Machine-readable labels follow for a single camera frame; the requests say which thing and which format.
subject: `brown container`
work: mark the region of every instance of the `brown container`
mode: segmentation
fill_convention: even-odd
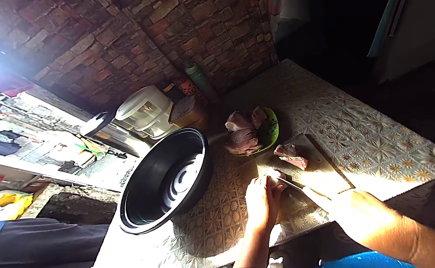
[[[204,106],[194,94],[186,96],[173,105],[168,122],[180,128],[192,126],[200,130],[207,129]]]

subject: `white container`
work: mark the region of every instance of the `white container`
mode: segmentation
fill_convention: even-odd
[[[154,85],[144,87],[129,96],[118,108],[115,119],[125,121],[143,131],[166,113],[173,102]]]
[[[173,102],[151,85],[129,96],[118,108],[115,119],[132,126],[134,132],[157,140],[179,129],[168,122],[172,107]]]
[[[148,128],[143,129],[143,132],[148,134],[152,139],[157,140],[173,132],[174,130],[179,129],[178,126],[168,123],[168,118],[172,107],[173,105],[170,105],[166,112],[160,114],[153,124],[151,124]]]

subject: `meat chunk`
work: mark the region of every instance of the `meat chunk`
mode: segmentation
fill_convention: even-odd
[[[287,161],[302,170],[305,170],[308,164],[308,160],[301,156],[298,148],[292,143],[277,146],[274,155],[280,156],[281,160]]]
[[[254,124],[254,127],[256,129],[259,129],[260,125],[262,125],[262,121],[264,121],[267,118],[266,113],[264,112],[264,110],[262,109],[262,107],[257,106],[253,111],[252,111],[252,124]]]
[[[287,143],[285,145],[280,144],[274,150],[274,155],[278,156],[299,156],[300,154],[300,150],[298,150],[297,146],[292,143]]]
[[[250,128],[234,131],[229,136],[232,143],[243,143],[256,137],[256,131]]]
[[[257,144],[257,133],[253,129],[242,129],[231,133],[229,141],[226,143],[226,149],[234,155],[250,155],[251,153],[262,148]]]
[[[279,158],[280,160],[284,160],[291,163],[292,165],[300,168],[301,170],[305,170],[308,164],[308,160],[306,160],[301,156],[280,156]]]
[[[240,112],[233,112],[226,122],[226,128],[229,132],[234,132],[242,129],[250,128],[254,130],[254,125],[250,122],[249,119],[245,118]]]

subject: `patterned tablecloth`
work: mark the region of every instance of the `patterned tablecloth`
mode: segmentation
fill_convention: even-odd
[[[208,135],[215,171],[204,198],[148,234],[126,234],[115,215],[95,267],[218,267],[236,259],[247,221],[246,185],[237,167],[249,158],[223,148],[223,124],[234,110],[272,108],[279,119],[278,142],[307,134],[354,186],[382,200],[435,179],[434,143],[292,61],[236,89],[224,104],[223,117]],[[270,246],[328,222],[327,213],[305,196],[284,191],[282,198],[286,216],[279,217]]]

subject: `stone wall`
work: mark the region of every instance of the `stone wall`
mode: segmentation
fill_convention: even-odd
[[[91,113],[182,77],[184,61],[220,93],[276,62],[264,0],[108,1],[0,0],[0,52]]]

